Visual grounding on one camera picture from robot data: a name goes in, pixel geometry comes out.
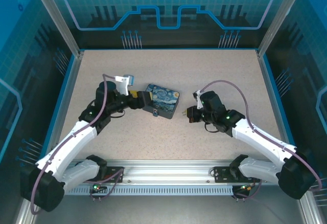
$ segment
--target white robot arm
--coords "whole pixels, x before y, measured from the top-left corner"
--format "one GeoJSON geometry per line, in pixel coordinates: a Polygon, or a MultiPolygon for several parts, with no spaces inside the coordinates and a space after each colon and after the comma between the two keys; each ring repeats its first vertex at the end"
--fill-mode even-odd
{"type": "Polygon", "coordinates": [[[143,108],[151,102],[149,92],[128,91],[127,87],[133,84],[132,76],[114,79],[119,84],[116,87],[115,83],[107,81],[106,98],[104,98],[105,83],[100,83],[94,105],[90,104],[82,112],[74,128],[51,152],[35,165],[22,169],[20,177],[22,197],[31,200],[33,196],[36,205],[46,211],[52,211],[70,189],[87,180],[105,179],[107,162],[94,155],[73,168],[68,170],[66,168],[82,148],[110,122],[112,114],[121,113],[126,108],[143,108]]]}
{"type": "Polygon", "coordinates": [[[286,194],[295,199],[300,199],[315,182],[315,176],[297,158],[313,165],[308,149],[299,150],[255,125],[250,125],[243,114],[236,110],[226,110],[213,91],[196,91],[193,96],[197,105],[186,110],[190,123],[203,121],[205,125],[212,124],[217,129],[215,132],[224,132],[247,143],[270,160],[268,162],[240,155],[230,164],[230,174],[235,180],[242,175],[269,181],[278,184],[286,194]]]}

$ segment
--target small box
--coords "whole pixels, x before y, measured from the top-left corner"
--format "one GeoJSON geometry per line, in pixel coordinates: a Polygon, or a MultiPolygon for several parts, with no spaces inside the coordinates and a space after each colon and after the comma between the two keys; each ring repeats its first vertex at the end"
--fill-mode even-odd
{"type": "Polygon", "coordinates": [[[155,84],[149,84],[146,91],[152,93],[152,102],[143,110],[155,117],[172,119],[179,101],[179,92],[155,84]]]}

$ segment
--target wire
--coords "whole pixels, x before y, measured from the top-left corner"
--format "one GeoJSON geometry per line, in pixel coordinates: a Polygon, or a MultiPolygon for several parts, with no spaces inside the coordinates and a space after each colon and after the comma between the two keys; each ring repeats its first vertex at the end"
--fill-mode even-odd
{"type": "Polygon", "coordinates": [[[32,194],[31,194],[31,205],[30,205],[30,209],[31,209],[31,213],[33,215],[37,215],[40,213],[41,210],[39,211],[35,211],[34,209],[34,201],[35,201],[35,195],[36,195],[36,189],[40,183],[41,177],[43,176],[46,168],[50,165],[51,160],[53,160],[53,158],[55,157],[55,155],[58,153],[58,151],[73,137],[75,137],[77,134],[79,134],[80,132],[82,132],[83,130],[87,129],[88,127],[90,127],[91,125],[93,125],[101,116],[105,105],[106,105],[106,99],[107,99],[107,93],[108,93],[108,86],[107,86],[107,81],[106,78],[110,78],[110,79],[115,79],[114,77],[108,76],[106,74],[102,75],[103,80],[104,80],[104,96],[103,96],[103,103],[102,103],[102,107],[100,109],[99,114],[88,124],[86,124],[84,127],[82,127],[81,129],[77,130],[76,132],[72,133],[70,136],[68,136],[61,144],[59,144],[59,146],[55,149],[55,151],[51,154],[51,156],[49,157],[49,160],[46,162],[46,164],[44,165],[44,167],[41,169],[41,172],[39,173],[38,177],[36,178],[36,181],[34,183],[33,189],[32,189],[32,194]]]}
{"type": "Polygon", "coordinates": [[[205,128],[205,130],[206,131],[208,131],[209,133],[217,133],[217,132],[219,132],[219,130],[216,130],[216,131],[210,131],[210,130],[208,130],[207,128],[206,128],[206,126],[208,125],[209,123],[204,123],[204,128],[205,128]]]}
{"type": "Polygon", "coordinates": [[[210,172],[209,172],[209,175],[211,175],[212,177],[215,177],[213,174],[212,174],[212,172],[214,171],[215,169],[212,169],[212,170],[210,170],[210,172]]]}
{"type": "Polygon", "coordinates": [[[206,88],[208,88],[209,86],[211,86],[212,84],[214,83],[218,83],[218,82],[223,82],[223,83],[227,83],[229,85],[232,85],[234,88],[237,89],[237,91],[241,94],[243,100],[244,100],[244,104],[245,104],[245,110],[246,110],[246,120],[250,126],[250,128],[252,129],[253,132],[255,132],[256,134],[258,134],[259,136],[261,136],[262,138],[266,139],[267,141],[271,142],[272,144],[274,144],[275,146],[281,148],[282,150],[290,153],[292,156],[296,157],[301,163],[303,163],[307,169],[314,175],[314,177],[316,178],[317,182],[318,182],[318,188],[316,189],[309,189],[309,191],[312,191],[312,192],[316,192],[316,191],[320,191],[322,189],[322,182],[321,182],[321,179],[319,178],[318,174],[316,173],[316,171],[303,159],[301,158],[299,155],[297,155],[295,152],[291,151],[290,149],[288,149],[287,147],[284,147],[282,145],[280,145],[278,142],[272,140],[271,138],[265,136],[264,134],[260,133],[259,131],[257,131],[255,129],[255,127],[253,126],[253,124],[251,123],[250,121],[250,116],[249,116],[249,106],[248,106],[248,103],[247,103],[247,100],[243,94],[243,92],[240,90],[239,87],[237,87],[235,84],[233,84],[232,82],[229,82],[229,81],[226,81],[226,80],[216,80],[216,81],[213,81],[211,83],[209,83],[208,85],[206,85],[203,89],[201,89],[200,93],[204,92],[204,90],[206,88]]]}
{"type": "MultiPolygon", "coordinates": [[[[244,195],[244,194],[241,194],[241,193],[237,193],[236,195],[238,195],[238,196],[241,196],[241,197],[243,197],[244,199],[249,199],[248,197],[246,197],[246,195],[244,195]]],[[[260,204],[260,205],[263,205],[263,206],[265,206],[278,220],[280,220],[282,223],[284,223],[284,224],[287,224],[283,219],[281,219],[268,205],[266,205],[264,202],[261,202],[261,201],[259,201],[259,200],[257,200],[257,199],[255,199],[255,198],[252,198],[251,200],[253,200],[253,201],[255,201],[255,202],[257,202],[258,204],[260,204]]]]}
{"type": "Polygon", "coordinates": [[[261,185],[262,185],[262,180],[260,180],[260,182],[259,182],[259,184],[258,184],[258,187],[256,188],[255,192],[254,192],[252,195],[250,195],[250,196],[246,196],[245,199],[252,199],[252,198],[254,198],[254,196],[256,196],[256,195],[258,194],[258,192],[259,192],[259,190],[260,190],[260,188],[261,188],[261,185]]]}
{"type": "Polygon", "coordinates": [[[97,181],[97,182],[93,182],[93,181],[85,181],[85,182],[86,182],[86,183],[91,183],[91,184],[102,184],[102,183],[105,183],[105,182],[107,182],[107,181],[113,179],[116,175],[118,175],[118,174],[120,174],[120,173],[122,173],[122,172],[123,172],[123,169],[120,169],[120,170],[118,170],[115,174],[113,174],[112,176],[110,176],[110,177],[108,177],[108,178],[106,178],[106,179],[104,179],[104,180],[102,180],[102,181],[97,181]]]}
{"type": "MultiPolygon", "coordinates": [[[[108,180],[114,178],[114,177],[115,177],[116,175],[118,175],[118,174],[119,174],[119,176],[117,177],[117,180],[115,181],[114,185],[112,186],[112,188],[110,189],[110,191],[107,193],[107,195],[102,196],[102,197],[99,197],[99,199],[105,199],[105,198],[109,197],[109,195],[110,195],[110,194],[113,192],[113,190],[115,189],[115,187],[116,187],[116,185],[117,185],[119,179],[121,178],[121,176],[122,176],[122,174],[123,174],[123,169],[120,169],[118,172],[116,172],[115,174],[113,174],[111,177],[109,177],[109,178],[107,178],[107,179],[105,179],[105,180],[103,180],[103,181],[100,181],[100,182],[89,182],[89,181],[87,181],[87,183],[104,183],[104,182],[107,182],[108,180]]],[[[90,197],[93,198],[93,200],[96,199],[95,197],[93,197],[91,191],[90,191],[90,197]]]]}
{"type": "Polygon", "coordinates": [[[125,115],[125,110],[123,110],[122,113],[123,113],[123,114],[120,115],[120,116],[117,116],[117,117],[113,117],[113,116],[111,116],[111,118],[122,118],[122,117],[125,115]]]}

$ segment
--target blue border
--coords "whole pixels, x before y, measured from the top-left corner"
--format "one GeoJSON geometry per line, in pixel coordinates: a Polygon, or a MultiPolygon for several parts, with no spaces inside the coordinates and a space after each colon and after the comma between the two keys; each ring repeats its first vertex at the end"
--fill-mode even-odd
{"type": "Polygon", "coordinates": [[[21,103],[20,94],[19,94],[19,92],[15,88],[13,88],[12,86],[10,86],[8,83],[6,83],[1,78],[0,78],[0,84],[2,84],[5,88],[7,88],[9,90],[9,92],[11,92],[14,96],[16,96],[17,104],[18,104],[18,111],[16,113],[15,119],[14,119],[14,121],[13,121],[11,127],[10,127],[10,130],[8,132],[8,135],[7,135],[7,138],[6,138],[6,140],[4,142],[4,145],[2,146],[2,149],[0,151],[0,163],[1,163],[2,158],[4,157],[5,152],[7,150],[7,147],[8,147],[8,144],[10,142],[10,139],[12,137],[12,134],[15,131],[16,125],[17,125],[18,120],[19,120],[19,117],[20,117],[20,114],[22,112],[22,103],[21,103]]]}
{"type": "Polygon", "coordinates": [[[60,108],[60,105],[61,105],[61,102],[62,102],[63,94],[65,93],[67,83],[68,83],[68,79],[69,79],[69,76],[71,75],[74,59],[75,59],[75,56],[72,55],[71,60],[69,61],[69,65],[68,65],[68,68],[67,68],[67,71],[66,71],[65,78],[63,79],[63,83],[62,83],[60,93],[59,93],[59,96],[58,96],[58,99],[57,99],[56,107],[55,107],[55,110],[53,111],[51,122],[50,122],[48,131],[47,131],[46,136],[45,136],[45,140],[44,140],[44,144],[43,144],[42,151],[41,151],[41,154],[40,154],[40,158],[45,156],[46,151],[48,149],[48,146],[49,146],[49,143],[50,143],[50,137],[52,135],[53,128],[55,126],[55,122],[56,122],[56,119],[57,119],[57,116],[58,116],[58,112],[59,112],[59,108],[60,108]]]}
{"type": "Polygon", "coordinates": [[[156,5],[142,5],[142,6],[136,6],[136,11],[128,11],[126,12],[123,17],[113,26],[113,27],[98,27],[98,28],[82,28],[79,26],[77,19],[73,13],[72,8],[70,7],[68,0],[64,0],[64,3],[66,4],[66,7],[72,17],[72,20],[76,26],[76,28],[80,31],[114,31],[116,30],[121,24],[122,22],[124,22],[124,20],[129,16],[129,15],[133,15],[133,14],[141,14],[141,9],[155,9],[156,11],[156,19],[157,19],[157,27],[161,30],[177,30],[180,28],[180,24],[181,24],[181,10],[184,8],[194,8],[196,9],[196,13],[198,14],[207,14],[209,15],[212,20],[219,25],[223,30],[258,30],[261,28],[268,12],[269,9],[272,5],[274,0],[270,0],[267,8],[265,10],[265,12],[262,15],[262,18],[259,22],[259,25],[257,27],[228,27],[228,26],[224,26],[218,19],[217,17],[214,16],[214,14],[212,13],[212,11],[210,10],[201,10],[201,5],[182,5],[178,7],[177,10],[177,25],[176,26],[162,26],[160,23],[160,10],[156,5]]]}
{"type": "Polygon", "coordinates": [[[294,142],[294,139],[293,139],[293,136],[292,136],[292,132],[291,132],[291,128],[290,128],[290,125],[289,125],[289,123],[287,121],[287,117],[286,117],[285,110],[284,110],[284,107],[283,107],[283,104],[282,104],[282,100],[281,100],[281,97],[279,96],[277,86],[276,86],[276,83],[275,83],[275,79],[273,77],[273,74],[272,74],[272,71],[271,71],[271,68],[270,68],[270,65],[269,65],[268,58],[267,58],[266,54],[264,54],[263,59],[264,59],[264,62],[265,62],[266,68],[267,68],[267,72],[268,72],[269,79],[270,79],[270,82],[271,82],[271,85],[272,85],[272,89],[273,89],[273,91],[275,93],[275,96],[276,96],[278,109],[281,112],[282,121],[283,121],[283,124],[284,124],[284,127],[285,127],[285,131],[286,131],[288,140],[289,140],[290,144],[295,145],[295,142],[294,142]]]}

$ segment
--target beige tabletop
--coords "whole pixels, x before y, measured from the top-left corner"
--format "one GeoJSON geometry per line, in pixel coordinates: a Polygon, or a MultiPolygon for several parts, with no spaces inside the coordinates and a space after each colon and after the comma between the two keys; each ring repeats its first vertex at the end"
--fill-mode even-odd
{"type": "MultiPolygon", "coordinates": [[[[196,105],[192,93],[217,79],[235,83],[244,92],[254,124],[280,138],[259,62],[254,50],[87,50],[84,53],[61,139],[72,129],[80,113],[95,98],[102,74],[135,77],[132,90],[144,91],[149,83],[180,92],[173,119],[126,110],[77,156],[91,154],[122,160],[222,160],[247,154],[263,155],[224,133],[209,133],[203,123],[189,124],[182,112],[196,105]]],[[[240,94],[228,84],[214,84],[227,109],[245,114],[240,94]]]]}

